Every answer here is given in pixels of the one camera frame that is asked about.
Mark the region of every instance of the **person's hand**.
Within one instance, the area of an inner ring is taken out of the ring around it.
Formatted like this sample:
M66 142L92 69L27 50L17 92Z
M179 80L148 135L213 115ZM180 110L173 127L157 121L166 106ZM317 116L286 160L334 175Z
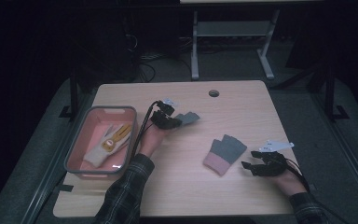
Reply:
M161 145L164 137L167 136L172 130L162 130L152 121L148 121L145 125L145 132L141 139L141 148L139 153L150 157L153 152Z
M298 177L287 169L280 175L265 176L265 178L274 183L287 197L297 193L307 192Z

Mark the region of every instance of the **object in tray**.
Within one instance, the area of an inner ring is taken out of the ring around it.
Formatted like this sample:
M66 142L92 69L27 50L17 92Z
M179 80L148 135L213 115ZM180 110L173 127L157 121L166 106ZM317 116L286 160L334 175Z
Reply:
M95 167L101 166L108 156L119 151L130 137L130 124L120 124L109 133L112 127L111 125L107 128L101 141L84 156L84 160L89 161Z

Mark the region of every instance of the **pink tray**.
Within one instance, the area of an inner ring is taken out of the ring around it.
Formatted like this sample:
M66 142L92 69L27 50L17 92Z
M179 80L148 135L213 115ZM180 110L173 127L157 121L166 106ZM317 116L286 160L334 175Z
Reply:
M106 158L103 164L95 168L84 155L95 147L110 125L130 124L131 136L126 144L113 155ZM114 177L121 171L131 156L134 135L137 129L136 111L131 106L94 106L86 112L74 142L65 158L64 167L69 173L82 179L106 179Z

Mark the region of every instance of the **gray and pink gloves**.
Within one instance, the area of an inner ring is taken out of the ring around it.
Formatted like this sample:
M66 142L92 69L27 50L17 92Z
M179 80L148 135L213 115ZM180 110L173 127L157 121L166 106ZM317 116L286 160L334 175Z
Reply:
M247 146L241 141L225 134L222 141L213 140L211 150L205 157L203 164L219 175L224 175L246 148Z

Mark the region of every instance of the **wrist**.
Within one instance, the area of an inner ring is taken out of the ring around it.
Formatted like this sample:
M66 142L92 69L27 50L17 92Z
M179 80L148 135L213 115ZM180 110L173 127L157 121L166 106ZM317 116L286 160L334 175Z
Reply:
M155 151L155 149L151 148L151 147L141 147L139 149L139 153L145 155L148 158L150 158L153 155L154 151Z
M287 197L291 197L298 193L305 193L307 190L304 186L297 181L289 181L289 182L278 182L276 183L278 188L283 192Z

